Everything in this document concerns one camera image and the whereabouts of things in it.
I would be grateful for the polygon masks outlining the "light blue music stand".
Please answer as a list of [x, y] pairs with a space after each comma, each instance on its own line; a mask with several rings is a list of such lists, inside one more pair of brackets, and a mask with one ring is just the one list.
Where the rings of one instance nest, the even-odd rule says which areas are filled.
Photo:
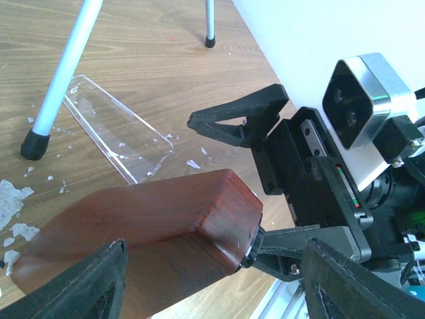
[[82, 3], [34, 126], [29, 130], [21, 144], [20, 154], [26, 160], [40, 160], [46, 153], [50, 140], [50, 131], [96, 23], [102, 4], [102, 1], [96, 0]]

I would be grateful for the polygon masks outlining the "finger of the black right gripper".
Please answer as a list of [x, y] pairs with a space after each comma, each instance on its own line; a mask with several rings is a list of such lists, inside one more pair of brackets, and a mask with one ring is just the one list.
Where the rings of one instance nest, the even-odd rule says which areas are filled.
[[288, 102], [285, 88], [272, 84], [232, 102], [193, 112], [187, 126], [206, 138], [250, 148], [265, 138]]
[[301, 260], [310, 239], [319, 239], [343, 256], [358, 262], [361, 253], [346, 226], [321, 228], [319, 225], [265, 231], [260, 227], [244, 257], [244, 268], [291, 282], [302, 278]]

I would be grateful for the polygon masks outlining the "clear plastic metronome cover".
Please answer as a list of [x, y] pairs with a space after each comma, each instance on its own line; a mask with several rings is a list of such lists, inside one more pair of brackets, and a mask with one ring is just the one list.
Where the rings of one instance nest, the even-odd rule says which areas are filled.
[[63, 103], [130, 185], [151, 179], [175, 155], [166, 136], [85, 75], [72, 77]]

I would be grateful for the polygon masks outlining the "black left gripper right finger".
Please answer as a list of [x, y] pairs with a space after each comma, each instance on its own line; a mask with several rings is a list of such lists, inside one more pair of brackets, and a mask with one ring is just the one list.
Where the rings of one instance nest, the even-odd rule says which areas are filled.
[[310, 318], [423, 318], [424, 302], [394, 287], [320, 241], [301, 262]]

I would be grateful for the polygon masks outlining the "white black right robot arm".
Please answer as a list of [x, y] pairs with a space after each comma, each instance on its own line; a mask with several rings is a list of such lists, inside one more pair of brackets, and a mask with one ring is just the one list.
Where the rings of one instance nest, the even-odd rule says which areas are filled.
[[264, 193], [283, 195], [294, 228], [259, 229], [242, 266], [280, 280], [302, 278], [306, 242], [317, 238], [376, 274], [405, 283], [424, 258], [424, 159], [385, 169], [359, 191], [318, 110], [288, 103], [273, 84], [238, 100], [193, 112], [196, 133], [251, 150]]

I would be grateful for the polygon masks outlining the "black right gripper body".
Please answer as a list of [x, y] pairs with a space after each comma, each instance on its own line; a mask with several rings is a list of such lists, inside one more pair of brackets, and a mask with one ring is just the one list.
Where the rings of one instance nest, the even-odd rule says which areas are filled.
[[251, 147], [267, 195], [285, 195], [298, 226], [347, 227], [359, 262], [372, 257], [364, 234], [373, 216], [319, 111], [303, 107]]

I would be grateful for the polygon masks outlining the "large white paper scrap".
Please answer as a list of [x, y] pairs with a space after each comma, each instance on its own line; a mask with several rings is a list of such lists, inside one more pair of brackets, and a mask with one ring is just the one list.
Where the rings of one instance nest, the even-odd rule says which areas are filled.
[[21, 211], [23, 201], [33, 193], [30, 187], [16, 189], [10, 181], [1, 180], [1, 230]]

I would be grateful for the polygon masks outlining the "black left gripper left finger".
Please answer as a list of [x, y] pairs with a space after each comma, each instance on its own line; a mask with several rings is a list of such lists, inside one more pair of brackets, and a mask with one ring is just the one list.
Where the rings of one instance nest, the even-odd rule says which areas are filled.
[[112, 241], [2, 309], [1, 317], [118, 318], [127, 263], [126, 241]]

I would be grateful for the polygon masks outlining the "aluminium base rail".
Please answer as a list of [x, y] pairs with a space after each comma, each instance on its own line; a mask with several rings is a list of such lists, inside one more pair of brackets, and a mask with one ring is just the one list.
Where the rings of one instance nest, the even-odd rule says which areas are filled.
[[305, 292], [299, 281], [276, 279], [249, 319], [308, 319]]

